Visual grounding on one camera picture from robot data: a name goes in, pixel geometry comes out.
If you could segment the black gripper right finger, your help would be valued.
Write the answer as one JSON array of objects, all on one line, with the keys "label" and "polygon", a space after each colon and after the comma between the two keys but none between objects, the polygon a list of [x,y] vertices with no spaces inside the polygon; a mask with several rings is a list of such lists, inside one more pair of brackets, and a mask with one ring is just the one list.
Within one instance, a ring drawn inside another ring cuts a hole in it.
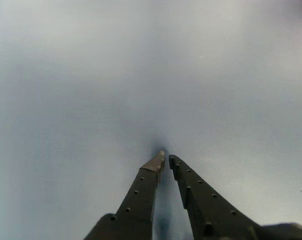
[{"label": "black gripper right finger", "polygon": [[196,240],[302,240],[302,225],[259,225],[244,215],[176,155],[169,166]]}]

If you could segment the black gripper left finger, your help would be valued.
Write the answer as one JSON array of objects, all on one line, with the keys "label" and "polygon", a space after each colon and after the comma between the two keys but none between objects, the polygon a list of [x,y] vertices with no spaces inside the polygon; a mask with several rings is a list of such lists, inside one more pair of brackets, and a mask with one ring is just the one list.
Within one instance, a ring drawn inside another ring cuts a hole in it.
[{"label": "black gripper left finger", "polygon": [[156,189],[164,165],[165,152],[161,150],[139,169],[117,212],[104,215],[85,239],[152,239]]}]

